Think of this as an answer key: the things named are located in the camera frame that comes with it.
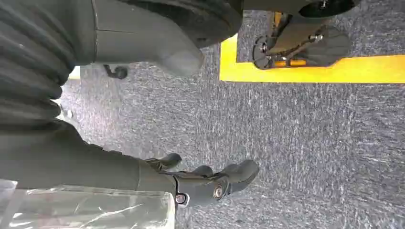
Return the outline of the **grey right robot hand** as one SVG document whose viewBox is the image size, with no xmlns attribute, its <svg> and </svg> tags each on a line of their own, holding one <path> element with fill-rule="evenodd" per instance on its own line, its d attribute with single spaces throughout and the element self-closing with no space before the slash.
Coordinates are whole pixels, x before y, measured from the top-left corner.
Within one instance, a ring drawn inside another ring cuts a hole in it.
<svg viewBox="0 0 405 229">
<path fill-rule="evenodd" d="M 76 66 L 151 62 L 181 76 L 203 54 L 175 22 L 122 0 L 3 0 L 0 3 L 0 177 L 18 188 L 61 185 L 185 195 L 190 205 L 244 190 L 252 160 L 214 173 L 169 172 L 181 157 L 142 160 L 84 141 L 59 120 L 55 100 Z"/>
</svg>

